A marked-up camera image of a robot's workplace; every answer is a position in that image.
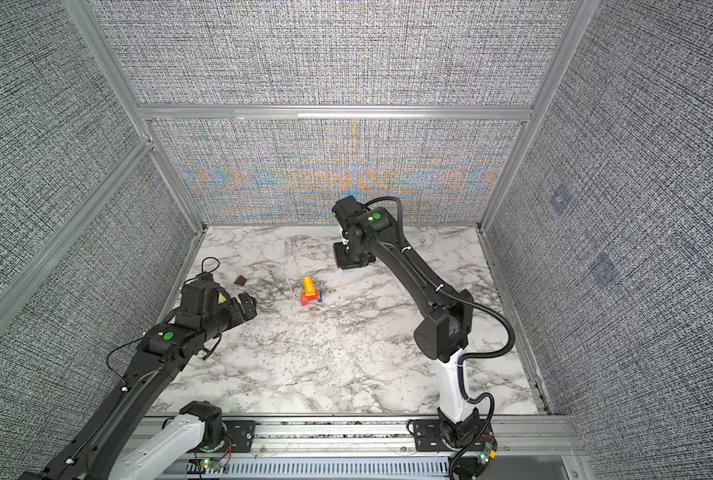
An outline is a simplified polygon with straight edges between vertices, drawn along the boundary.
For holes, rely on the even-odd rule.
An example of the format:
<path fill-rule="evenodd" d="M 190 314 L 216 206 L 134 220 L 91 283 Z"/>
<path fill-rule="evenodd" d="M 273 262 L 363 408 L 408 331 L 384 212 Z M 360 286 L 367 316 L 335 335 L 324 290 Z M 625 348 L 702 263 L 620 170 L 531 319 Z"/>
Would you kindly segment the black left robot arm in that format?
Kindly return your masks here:
<path fill-rule="evenodd" d="M 180 306 L 134 341 L 136 353 L 120 382 L 68 445 L 39 472 L 24 479 L 154 479 L 178 457 L 220 446 L 226 438 L 222 410 L 192 401 L 170 423 L 130 454 L 122 449 L 150 406 L 196 356 L 208 358 L 206 343 L 258 315 L 256 298 L 231 296 L 210 274 L 182 286 Z"/>

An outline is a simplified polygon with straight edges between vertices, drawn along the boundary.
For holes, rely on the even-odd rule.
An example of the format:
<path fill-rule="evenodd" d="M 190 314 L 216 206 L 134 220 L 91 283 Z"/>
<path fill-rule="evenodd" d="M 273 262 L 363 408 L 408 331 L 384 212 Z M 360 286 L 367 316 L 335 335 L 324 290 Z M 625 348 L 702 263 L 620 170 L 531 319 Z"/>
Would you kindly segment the yellow Supermarket wood block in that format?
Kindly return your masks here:
<path fill-rule="evenodd" d="M 310 276 L 304 277 L 302 284 L 304 284 L 304 296 L 312 298 L 320 295 L 320 290 L 318 290 L 316 284 L 314 284 L 314 278 Z"/>

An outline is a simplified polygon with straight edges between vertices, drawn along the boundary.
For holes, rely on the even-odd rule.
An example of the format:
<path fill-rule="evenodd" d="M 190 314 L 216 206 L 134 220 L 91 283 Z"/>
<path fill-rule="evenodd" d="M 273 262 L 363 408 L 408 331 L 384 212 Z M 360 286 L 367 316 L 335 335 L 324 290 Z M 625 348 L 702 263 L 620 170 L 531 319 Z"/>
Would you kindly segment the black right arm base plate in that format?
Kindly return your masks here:
<path fill-rule="evenodd" d="M 415 449 L 421 453 L 452 452 L 460 450 L 465 440 L 438 419 L 412 419 L 407 424 Z"/>

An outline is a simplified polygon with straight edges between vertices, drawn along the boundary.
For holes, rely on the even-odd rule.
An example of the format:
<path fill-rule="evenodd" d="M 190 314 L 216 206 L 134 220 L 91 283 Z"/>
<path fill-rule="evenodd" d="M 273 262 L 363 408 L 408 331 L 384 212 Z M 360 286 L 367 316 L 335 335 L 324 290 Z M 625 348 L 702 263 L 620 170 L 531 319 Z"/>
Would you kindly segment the orange wood block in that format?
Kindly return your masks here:
<path fill-rule="evenodd" d="M 318 303 L 318 297 L 322 296 L 322 292 L 320 290 L 316 290 L 316 293 L 312 295 L 306 295 L 304 292 L 302 292 L 302 295 L 300 295 L 300 303 L 302 303 L 302 300 L 307 301 L 308 304 L 312 302 Z"/>

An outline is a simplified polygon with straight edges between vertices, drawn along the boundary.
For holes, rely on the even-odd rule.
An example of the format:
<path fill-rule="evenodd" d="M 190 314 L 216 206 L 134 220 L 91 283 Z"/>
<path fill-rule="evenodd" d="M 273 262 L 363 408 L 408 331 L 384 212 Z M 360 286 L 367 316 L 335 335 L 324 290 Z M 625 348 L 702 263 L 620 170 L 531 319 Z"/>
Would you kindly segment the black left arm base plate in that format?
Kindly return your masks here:
<path fill-rule="evenodd" d="M 256 436 L 254 420 L 216 420 L 206 424 L 206 432 L 196 452 L 205 454 L 250 453 Z"/>

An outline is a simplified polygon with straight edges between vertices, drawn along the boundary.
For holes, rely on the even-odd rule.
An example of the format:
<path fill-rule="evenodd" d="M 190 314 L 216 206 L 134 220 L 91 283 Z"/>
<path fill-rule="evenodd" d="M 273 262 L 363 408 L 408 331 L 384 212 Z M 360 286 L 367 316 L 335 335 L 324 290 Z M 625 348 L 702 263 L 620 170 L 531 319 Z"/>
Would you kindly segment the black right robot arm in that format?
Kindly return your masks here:
<path fill-rule="evenodd" d="M 438 415 L 448 446 L 460 449 L 472 440 L 479 412 L 460 390 L 467 384 L 457 362 L 468 346 L 472 326 L 472 296 L 443 281 L 407 241 L 399 218 L 383 207 L 346 196 L 332 207 L 342 241 L 334 244 L 342 270 L 364 268 L 381 261 L 416 304 L 421 322 L 413 338 L 421 353 L 434 362 L 439 385 Z"/>

